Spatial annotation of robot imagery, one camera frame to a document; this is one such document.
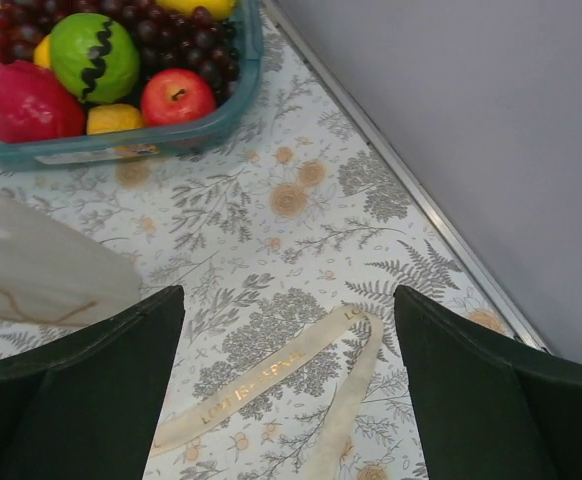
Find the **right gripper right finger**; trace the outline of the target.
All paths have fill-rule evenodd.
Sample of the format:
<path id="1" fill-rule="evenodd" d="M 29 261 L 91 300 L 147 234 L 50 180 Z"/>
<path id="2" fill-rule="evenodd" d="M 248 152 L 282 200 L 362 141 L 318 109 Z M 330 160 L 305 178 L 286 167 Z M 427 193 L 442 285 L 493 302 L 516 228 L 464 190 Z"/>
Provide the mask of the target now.
<path id="1" fill-rule="evenodd" d="M 416 290 L 395 324 L 432 479 L 582 479 L 582 364 L 477 325 Z"/>

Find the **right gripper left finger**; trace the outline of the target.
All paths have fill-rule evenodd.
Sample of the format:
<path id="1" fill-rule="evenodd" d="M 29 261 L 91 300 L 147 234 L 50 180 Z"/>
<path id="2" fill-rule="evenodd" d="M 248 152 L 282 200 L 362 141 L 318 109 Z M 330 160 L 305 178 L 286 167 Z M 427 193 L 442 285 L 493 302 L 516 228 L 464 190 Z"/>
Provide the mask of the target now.
<path id="1" fill-rule="evenodd" d="M 180 339 L 180 286 L 0 360 L 0 479 L 140 479 Z"/>

